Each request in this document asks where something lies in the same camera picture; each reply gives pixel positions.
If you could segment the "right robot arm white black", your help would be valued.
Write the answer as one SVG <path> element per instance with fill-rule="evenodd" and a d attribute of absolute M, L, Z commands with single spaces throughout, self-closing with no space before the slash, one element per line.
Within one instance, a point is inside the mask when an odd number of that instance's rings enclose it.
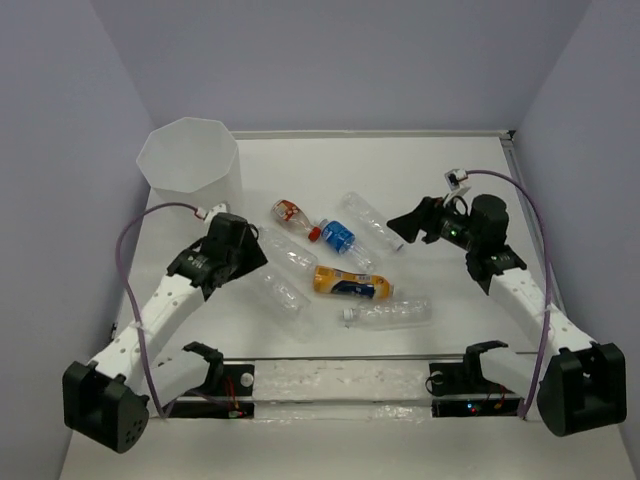
<path fill-rule="evenodd" d="M 548 430 L 564 437 L 627 418 L 626 361 L 613 343 L 599 343 L 548 300 L 526 263 L 507 243 L 506 203 L 489 194 L 461 213 L 452 199 L 425 197 L 388 227 L 408 243 L 446 240 L 465 252 L 469 276 L 538 347 L 520 357 L 503 341 L 470 345 L 462 384 L 482 392 L 500 385 L 534 405 Z"/>

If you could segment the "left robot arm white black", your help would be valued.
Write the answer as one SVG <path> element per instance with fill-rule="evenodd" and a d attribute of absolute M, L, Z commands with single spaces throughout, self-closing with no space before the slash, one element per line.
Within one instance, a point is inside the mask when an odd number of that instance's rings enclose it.
<path fill-rule="evenodd" d="M 257 228 L 220 212 L 205 236 L 169 264 L 129 326 L 89 362 L 72 362 L 62 376 L 64 423 L 117 452 L 129 451 L 151 416 L 187 392 L 213 394 L 224 381 L 224 356 L 192 341 L 160 356 L 178 328 L 225 284 L 263 267 Z"/>

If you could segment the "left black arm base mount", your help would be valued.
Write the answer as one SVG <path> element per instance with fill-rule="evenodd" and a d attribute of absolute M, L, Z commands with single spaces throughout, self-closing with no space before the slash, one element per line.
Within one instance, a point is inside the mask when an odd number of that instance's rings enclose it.
<path fill-rule="evenodd" d="M 226 363 L 218 379 L 206 380 L 170 405 L 169 417 L 181 419 L 246 419 L 254 416 L 253 363 Z"/>

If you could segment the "blue label Pocari Sweat bottle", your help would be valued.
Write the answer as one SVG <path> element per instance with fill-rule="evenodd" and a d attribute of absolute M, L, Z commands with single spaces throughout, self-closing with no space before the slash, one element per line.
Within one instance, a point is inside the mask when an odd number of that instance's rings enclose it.
<path fill-rule="evenodd" d="M 378 266 L 376 255 L 339 221 L 322 219 L 319 228 L 326 245 L 336 254 L 347 258 L 361 271 L 372 273 Z"/>

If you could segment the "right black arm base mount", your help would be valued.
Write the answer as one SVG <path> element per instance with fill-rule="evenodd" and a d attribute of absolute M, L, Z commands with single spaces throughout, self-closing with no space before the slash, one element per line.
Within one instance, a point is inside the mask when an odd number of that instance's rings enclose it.
<path fill-rule="evenodd" d="M 434 418 L 515 417 L 520 396 L 486 380 L 471 380 L 462 362 L 430 362 L 425 389 Z"/>

